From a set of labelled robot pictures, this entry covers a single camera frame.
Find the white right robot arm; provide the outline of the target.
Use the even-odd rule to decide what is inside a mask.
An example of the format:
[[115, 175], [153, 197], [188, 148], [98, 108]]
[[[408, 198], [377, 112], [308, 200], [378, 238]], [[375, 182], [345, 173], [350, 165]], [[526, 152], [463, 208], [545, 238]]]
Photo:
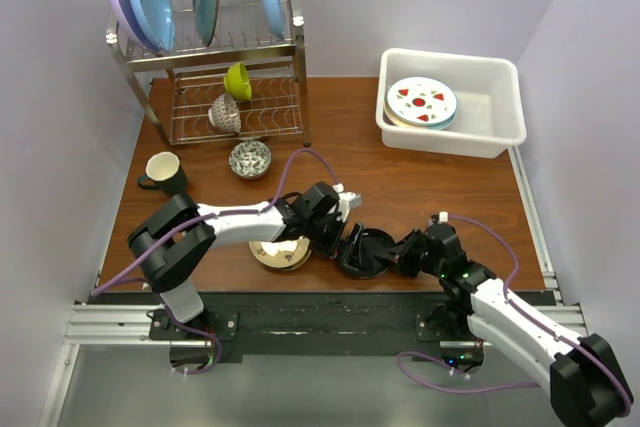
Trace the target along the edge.
[[629, 415], [633, 394], [610, 344], [529, 305], [467, 257], [450, 224], [414, 230], [378, 257], [404, 275], [436, 277], [453, 307], [445, 316], [448, 333], [480, 338], [501, 351], [548, 395], [564, 425], [605, 426]]

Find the white floral bottom plate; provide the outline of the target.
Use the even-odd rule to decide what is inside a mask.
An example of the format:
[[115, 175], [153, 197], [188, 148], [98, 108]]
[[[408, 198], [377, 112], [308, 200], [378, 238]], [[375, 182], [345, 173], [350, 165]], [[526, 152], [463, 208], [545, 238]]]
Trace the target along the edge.
[[435, 124], [455, 116], [458, 99], [446, 84], [428, 77], [406, 77], [385, 95], [386, 107], [408, 123]]

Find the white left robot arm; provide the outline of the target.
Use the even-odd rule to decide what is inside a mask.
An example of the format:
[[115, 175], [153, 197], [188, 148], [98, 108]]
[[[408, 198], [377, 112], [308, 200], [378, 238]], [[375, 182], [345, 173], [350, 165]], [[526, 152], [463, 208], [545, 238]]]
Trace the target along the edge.
[[281, 197], [249, 206], [197, 204], [178, 194], [129, 235], [128, 247], [134, 265], [173, 314], [173, 329], [185, 339], [196, 339], [206, 330], [207, 315], [192, 273], [208, 250], [306, 238], [333, 258], [349, 213], [360, 204], [359, 194], [325, 182], [293, 201]]

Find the cream yellow small plate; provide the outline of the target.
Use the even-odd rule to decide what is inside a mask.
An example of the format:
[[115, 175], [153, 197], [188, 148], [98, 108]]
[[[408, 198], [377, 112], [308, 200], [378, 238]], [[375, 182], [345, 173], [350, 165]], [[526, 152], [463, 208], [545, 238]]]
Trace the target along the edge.
[[293, 264], [311, 254], [309, 240], [304, 237], [282, 242], [252, 241], [249, 249], [262, 265], [274, 267]]

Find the cream and teal plate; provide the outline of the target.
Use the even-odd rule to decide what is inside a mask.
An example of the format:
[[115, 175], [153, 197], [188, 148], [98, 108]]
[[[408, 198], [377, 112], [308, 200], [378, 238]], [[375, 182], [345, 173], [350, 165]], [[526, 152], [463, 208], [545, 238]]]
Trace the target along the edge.
[[453, 123], [453, 121], [455, 119], [455, 116], [451, 116], [448, 119], [446, 119], [445, 121], [442, 121], [442, 122], [439, 122], [439, 123], [435, 123], [435, 124], [408, 123], [408, 122], [405, 122], [404, 120], [402, 120], [401, 118], [399, 118], [398, 116], [396, 116], [387, 107], [384, 108], [384, 116], [385, 116], [385, 118], [386, 118], [388, 123], [396, 125], [398, 127], [428, 128], [428, 129], [432, 129], [432, 130], [444, 130], [447, 127], [449, 127]]

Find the black small plate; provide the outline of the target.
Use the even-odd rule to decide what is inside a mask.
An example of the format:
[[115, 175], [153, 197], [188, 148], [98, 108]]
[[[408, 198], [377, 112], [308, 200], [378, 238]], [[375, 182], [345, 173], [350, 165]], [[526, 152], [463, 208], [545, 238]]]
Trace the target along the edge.
[[351, 278], [370, 279], [387, 270], [386, 248], [393, 244], [395, 244], [395, 241], [387, 232], [377, 228], [364, 227], [360, 246], [361, 269], [342, 270], [339, 267], [339, 248], [336, 263], [339, 269]]

